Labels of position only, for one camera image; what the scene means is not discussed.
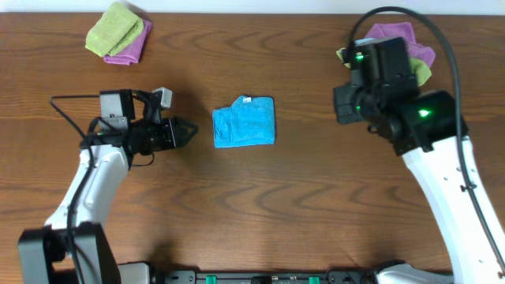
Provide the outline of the blue microfiber cloth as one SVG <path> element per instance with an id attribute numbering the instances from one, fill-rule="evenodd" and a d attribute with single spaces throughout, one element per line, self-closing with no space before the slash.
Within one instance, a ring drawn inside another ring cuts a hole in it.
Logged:
<path id="1" fill-rule="evenodd" d="M 216 148 L 269 145 L 275 142 L 275 104 L 271 97 L 239 96 L 212 112 Z"/>

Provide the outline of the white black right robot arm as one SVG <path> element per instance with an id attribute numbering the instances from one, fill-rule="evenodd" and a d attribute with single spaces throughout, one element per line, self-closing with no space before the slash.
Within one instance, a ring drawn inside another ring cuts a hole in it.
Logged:
<path id="1" fill-rule="evenodd" d="M 338 123 L 368 123 L 415 177 L 446 245 L 452 281 L 502 283 L 504 232 L 455 98 L 443 90 L 345 84 L 335 88 L 334 105 Z"/>

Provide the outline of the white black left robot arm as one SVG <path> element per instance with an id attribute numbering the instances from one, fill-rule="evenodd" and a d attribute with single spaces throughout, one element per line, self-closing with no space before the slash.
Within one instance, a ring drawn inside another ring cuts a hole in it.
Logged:
<path id="1" fill-rule="evenodd" d="M 26 283 L 150 283 L 146 262 L 119 264 L 104 225 L 135 155 L 180 148 L 197 133 L 181 118 L 95 118 L 80 144 L 80 162 L 56 211 L 39 229 L 26 229 L 17 247 Z"/>

